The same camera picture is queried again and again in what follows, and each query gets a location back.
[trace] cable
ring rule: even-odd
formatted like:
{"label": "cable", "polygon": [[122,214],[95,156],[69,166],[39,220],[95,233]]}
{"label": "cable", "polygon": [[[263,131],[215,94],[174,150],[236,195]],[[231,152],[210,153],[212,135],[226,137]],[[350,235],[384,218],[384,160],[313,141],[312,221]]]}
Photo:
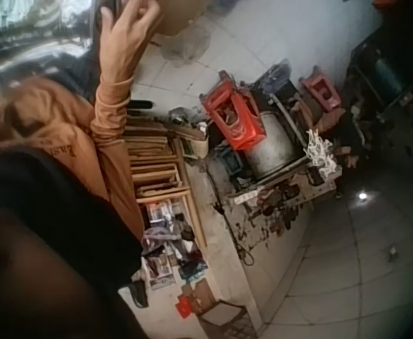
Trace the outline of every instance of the cable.
{"label": "cable", "polygon": [[211,175],[211,173],[209,173],[207,165],[205,166],[205,172],[206,172],[206,175],[208,176],[208,179],[211,183],[211,186],[213,187],[215,199],[217,200],[213,204],[213,208],[224,218],[225,223],[227,224],[228,232],[230,233],[230,235],[232,237],[233,244],[234,244],[234,247],[236,248],[239,259],[244,263],[245,266],[248,266],[248,267],[253,266],[255,264],[255,258],[252,256],[252,254],[250,253],[249,250],[245,249],[238,242],[238,240],[234,236],[231,223],[229,222],[228,217],[225,214],[225,209],[223,208],[222,199],[220,198],[219,191],[217,189],[217,185],[214,182],[213,176]]}

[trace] metal container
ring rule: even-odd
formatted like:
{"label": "metal container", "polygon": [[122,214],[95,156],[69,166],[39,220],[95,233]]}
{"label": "metal container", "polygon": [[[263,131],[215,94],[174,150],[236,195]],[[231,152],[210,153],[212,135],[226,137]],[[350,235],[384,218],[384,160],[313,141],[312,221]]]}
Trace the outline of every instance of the metal container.
{"label": "metal container", "polygon": [[245,151],[247,160],[257,179],[282,169],[292,162],[296,152],[285,129],[274,112],[261,112],[266,139]]}

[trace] orange sleeve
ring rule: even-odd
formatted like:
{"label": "orange sleeve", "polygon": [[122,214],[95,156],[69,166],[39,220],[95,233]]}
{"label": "orange sleeve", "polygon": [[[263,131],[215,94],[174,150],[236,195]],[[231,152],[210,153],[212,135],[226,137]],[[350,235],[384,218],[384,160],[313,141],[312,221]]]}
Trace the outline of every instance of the orange sleeve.
{"label": "orange sleeve", "polygon": [[134,196],[128,149],[122,138],[131,84],[132,78],[111,84],[101,77],[96,93],[95,118],[90,128],[110,202],[132,233],[141,240],[143,220]]}

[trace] orange shirt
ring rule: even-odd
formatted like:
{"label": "orange shirt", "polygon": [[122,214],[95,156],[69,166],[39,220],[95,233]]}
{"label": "orange shirt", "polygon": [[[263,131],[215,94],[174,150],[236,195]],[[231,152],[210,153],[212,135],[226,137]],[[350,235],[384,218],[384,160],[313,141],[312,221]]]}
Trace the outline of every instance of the orange shirt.
{"label": "orange shirt", "polygon": [[121,137],[131,83],[101,79],[93,107],[54,81],[28,79],[0,96],[0,149],[24,145],[47,152],[91,194],[109,201],[140,240],[143,220]]}

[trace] stool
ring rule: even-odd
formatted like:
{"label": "stool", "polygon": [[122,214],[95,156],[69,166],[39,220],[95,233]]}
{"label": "stool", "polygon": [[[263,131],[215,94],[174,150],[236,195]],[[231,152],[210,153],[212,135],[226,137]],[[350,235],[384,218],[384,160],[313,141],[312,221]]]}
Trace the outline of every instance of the stool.
{"label": "stool", "polygon": [[301,79],[302,85],[318,101],[325,112],[331,112],[341,105],[341,97],[327,76],[315,67],[313,75],[308,79]]}

